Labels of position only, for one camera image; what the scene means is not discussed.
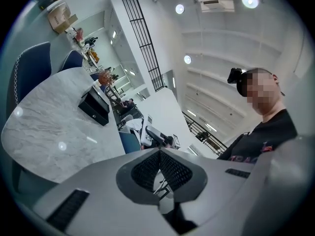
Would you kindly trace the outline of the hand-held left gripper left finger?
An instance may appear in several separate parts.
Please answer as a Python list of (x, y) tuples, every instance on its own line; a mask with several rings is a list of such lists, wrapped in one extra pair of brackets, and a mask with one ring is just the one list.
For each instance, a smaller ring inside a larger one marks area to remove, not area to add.
[(89, 193), (65, 230), (70, 236), (175, 236), (157, 206), (128, 199), (116, 184), (121, 166), (145, 154), (144, 150), (93, 163), (46, 192), (33, 211), (48, 217), (75, 190)]

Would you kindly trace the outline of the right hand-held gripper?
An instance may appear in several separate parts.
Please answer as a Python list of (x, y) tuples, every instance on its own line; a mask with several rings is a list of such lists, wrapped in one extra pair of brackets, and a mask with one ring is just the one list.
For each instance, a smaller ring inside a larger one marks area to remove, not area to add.
[(179, 138), (175, 134), (166, 136), (153, 126), (146, 126), (146, 133), (162, 147), (173, 149), (179, 149), (181, 147)]

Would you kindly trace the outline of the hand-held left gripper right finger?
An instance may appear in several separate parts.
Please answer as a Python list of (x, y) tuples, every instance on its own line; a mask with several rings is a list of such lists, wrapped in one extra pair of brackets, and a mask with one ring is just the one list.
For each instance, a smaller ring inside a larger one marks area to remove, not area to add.
[(183, 235), (303, 236), (314, 233), (314, 138), (300, 136), (255, 164), (203, 159), (207, 184), (164, 215)]

